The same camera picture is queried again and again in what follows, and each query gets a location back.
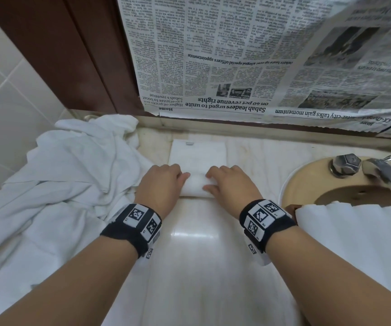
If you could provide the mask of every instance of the faucet handle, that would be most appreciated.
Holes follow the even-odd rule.
[[[337,156],[330,161],[329,169],[338,178],[351,176],[360,170],[361,159],[354,153]]]

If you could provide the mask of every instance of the faucet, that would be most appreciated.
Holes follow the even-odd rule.
[[[391,165],[386,161],[390,161],[391,156],[384,159],[370,158],[363,160],[361,169],[367,176],[377,177],[383,181],[391,190]]]

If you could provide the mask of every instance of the brown wooden panel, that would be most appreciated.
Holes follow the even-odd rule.
[[[0,0],[0,26],[66,107],[115,113],[64,0]]]
[[[66,0],[118,113],[143,115],[117,0]]]

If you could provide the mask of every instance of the bathroom counter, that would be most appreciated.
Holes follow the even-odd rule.
[[[240,166],[263,197],[274,201],[290,173],[311,161],[347,153],[390,154],[153,128],[139,128],[138,135],[139,151],[158,165],[168,163],[173,139],[223,141],[228,166]],[[253,260],[239,223],[214,199],[179,199],[152,254],[148,286],[143,326],[301,324],[296,302],[275,267]]]

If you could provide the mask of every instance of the newspaper photo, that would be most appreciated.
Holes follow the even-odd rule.
[[[391,130],[391,0],[118,0],[154,115]]]

